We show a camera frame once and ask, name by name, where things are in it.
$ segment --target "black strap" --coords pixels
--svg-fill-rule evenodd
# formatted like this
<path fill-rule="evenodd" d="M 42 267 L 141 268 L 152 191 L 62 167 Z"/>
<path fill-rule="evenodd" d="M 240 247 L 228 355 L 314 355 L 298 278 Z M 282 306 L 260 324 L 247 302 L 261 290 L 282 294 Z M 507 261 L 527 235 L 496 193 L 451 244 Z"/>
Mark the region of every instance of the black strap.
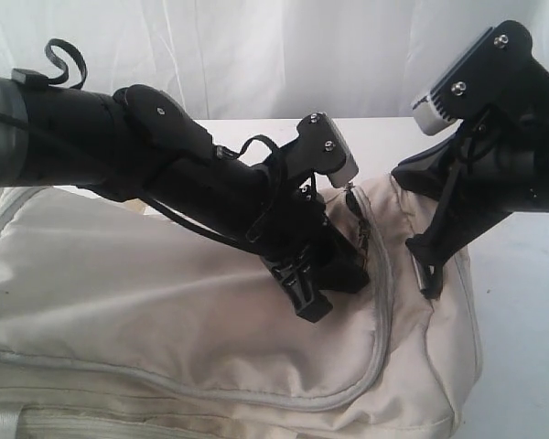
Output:
<path fill-rule="evenodd" d="M 57 78 L 49 79 L 48 83 L 50 85 L 60 85 L 67 82 L 70 78 L 70 68 L 67 65 L 67 62 L 61 59 L 53 51 L 53 48 L 61 48 L 65 53 L 67 53 L 71 57 L 71 59 L 73 59 L 73 61 L 77 65 L 77 68 L 80 70 L 81 81 L 71 86 L 70 88 L 81 90 L 81 87 L 83 87 L 85 80 L 87 80 L 88 78 L 88 66 L 86 65 L 85 59 L 83 59 L 83 56 L 78 51 L 78 49 L 75 46 L 73 46 L 71 43 L 68 43 L 63 39 L 58 39 L 58 38 L 50 39 L 47 45 L 45 46 L 45 55 L 47 55 L 48 60 L 51 61 L 53 65 L 55 65 L 55 67 L 63 71 Z"/>

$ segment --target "white carrying bag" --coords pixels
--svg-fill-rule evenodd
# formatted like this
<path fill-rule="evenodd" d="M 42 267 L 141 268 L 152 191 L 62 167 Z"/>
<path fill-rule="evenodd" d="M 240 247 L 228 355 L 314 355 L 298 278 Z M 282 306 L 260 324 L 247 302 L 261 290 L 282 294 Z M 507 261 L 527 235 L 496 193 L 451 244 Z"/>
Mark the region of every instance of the white carrying bag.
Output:
<path fill-rule="evenodd" d="M 406 238 L 435 203 L 355 187 L 371 283 L 296 317 L 260 260 L 55 188 L 0 189 L 0 439 L 442 438 L 481 367 L 469 261 L 437 301 Z M 345 193 L 328 214 L 353 242 Z"/>

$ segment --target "screw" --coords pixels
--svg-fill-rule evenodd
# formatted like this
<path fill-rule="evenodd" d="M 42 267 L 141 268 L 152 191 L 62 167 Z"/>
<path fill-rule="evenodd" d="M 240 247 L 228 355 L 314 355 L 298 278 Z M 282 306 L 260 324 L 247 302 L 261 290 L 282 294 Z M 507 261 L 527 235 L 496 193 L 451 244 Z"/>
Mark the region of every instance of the screw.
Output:
<path fill-rule="evenodd" d="M 507 44 L 509 44 L 509 38 L 504 34 L 494 38 L 494 46 L 497 48 L 506 48 Z"/>
<path fill-rule="evenodd" d="M 454 93 L 456 96 L 461 96 L 462 94 L 464 94 L 467 87 L 468 86 L 466 85 L 466 82 L 459 81 L 451 86 L 451 92 Z"/>

